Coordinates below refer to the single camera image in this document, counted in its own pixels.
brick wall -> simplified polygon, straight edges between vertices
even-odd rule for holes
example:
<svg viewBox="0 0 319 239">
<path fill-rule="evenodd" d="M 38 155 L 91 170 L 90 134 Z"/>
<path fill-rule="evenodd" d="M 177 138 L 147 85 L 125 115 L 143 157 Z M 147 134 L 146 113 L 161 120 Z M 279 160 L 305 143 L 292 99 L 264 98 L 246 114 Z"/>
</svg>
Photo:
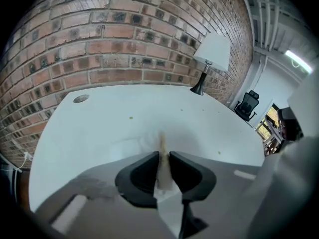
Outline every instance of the brick wall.
<svg viewBox="0 0 319 239">
<path fill-rule="evenodd" d="M 71 91 L 194 85 L 203 65 L 192 56 L 208 31 L 231 40 L 228 72 L 210 70 L 205 82 L 206 93 L 227 105 L 253 54 L 243 0 L 37 0 L 1 59 L 1 153 L 20 166 Z"/>
</svg>

black office chair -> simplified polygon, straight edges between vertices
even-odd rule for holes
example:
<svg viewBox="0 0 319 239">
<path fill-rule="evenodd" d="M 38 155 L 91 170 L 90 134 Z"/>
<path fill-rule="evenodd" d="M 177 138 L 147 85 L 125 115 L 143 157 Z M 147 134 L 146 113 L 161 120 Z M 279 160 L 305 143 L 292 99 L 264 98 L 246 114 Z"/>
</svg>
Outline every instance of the black office chair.
<svg viewBox="0 0 319 239">
<path fill-rule="evenodd" d="M 238 105 L 240 101 L 237 102 L 237 105 L 234 109 L 235 113 L 243 120 L 250 121 L 253 116 L 256 115 L 256 113 L 254 112 L 254 114 L 250 117 L 253 109 L 259 104 L 258 99 L 259 95 L 252 90 L 249 91 L 249 93 L 245 93 L 244 99 L 241 104 Z"/>
</svg>

cable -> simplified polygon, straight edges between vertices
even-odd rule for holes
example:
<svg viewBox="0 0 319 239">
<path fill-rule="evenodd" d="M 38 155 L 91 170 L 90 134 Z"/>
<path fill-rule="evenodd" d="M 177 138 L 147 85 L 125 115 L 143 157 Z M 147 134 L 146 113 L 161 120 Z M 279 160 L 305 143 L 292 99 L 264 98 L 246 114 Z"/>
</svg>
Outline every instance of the cable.
<svg viewBox="0 0 319 239">
<path fill-rule="evenodd" d="M 26 158 L 26 156 L 25 156 L 25 157 L 24 157 L 24 162 L 23 162 L 23 164 L 22 164 L 21 167 L 23 167 L 23 165 L 24 165 L 24 163 L 26 162 L 26 160 L 27 160 L 27 158 Z M 9 169 L 9 170 L 1 169 L 1 170 L 2 170 L 2 171 L 16 171 L 16 170 L 20 169 L 21 167 L 18 167 L 17 169 Z"/>
<path fill-rule="evenodd" d="M 293 60 L 291 60 L 291 64 L 293 65 L 293 67 L 295 67 L 295 68 L 298 68 L 300 65 L 298 65 L 298 66 L 295 66 L 294 65 L 294 61 Z"/>
</svg>

fluorescent light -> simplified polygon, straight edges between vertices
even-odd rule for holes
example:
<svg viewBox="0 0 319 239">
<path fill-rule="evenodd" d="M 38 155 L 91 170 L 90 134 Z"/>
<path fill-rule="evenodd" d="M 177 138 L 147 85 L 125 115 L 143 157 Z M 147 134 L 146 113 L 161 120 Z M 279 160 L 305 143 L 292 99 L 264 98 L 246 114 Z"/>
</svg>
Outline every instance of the fluorescent light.
<svg viewBox="0 0 319 239">
<path fill-rule="evenodd" d="M 302 60 L 296 54 L 292 53 L 290 50 L 287 50 L 285 54 L 291 59 L 295 60 L 298 64 L 300 64 L 308 73 L 313 72 L 313 69 L 304 60 Z"/>
</svg>

white desk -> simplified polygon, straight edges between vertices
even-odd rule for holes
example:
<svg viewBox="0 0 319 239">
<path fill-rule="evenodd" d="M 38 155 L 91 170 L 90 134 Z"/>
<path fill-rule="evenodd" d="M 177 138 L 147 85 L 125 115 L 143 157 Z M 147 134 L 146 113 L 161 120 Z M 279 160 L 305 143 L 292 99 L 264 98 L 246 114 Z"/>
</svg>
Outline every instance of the white desk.
<svg viewBox="0 0 319 239">
<path fill-rule="evenodd" d="M 79 96 L 90 97 L 73 103 Z M 228 163 L 261 166 L 261 138 L 214 98 L 189 87 L 122 85 L 69 93 L 49 120 L 32 162 L 29 201 L 35 211 L 52 193 L 83 171 L 158 150 Z"/>
</svg>

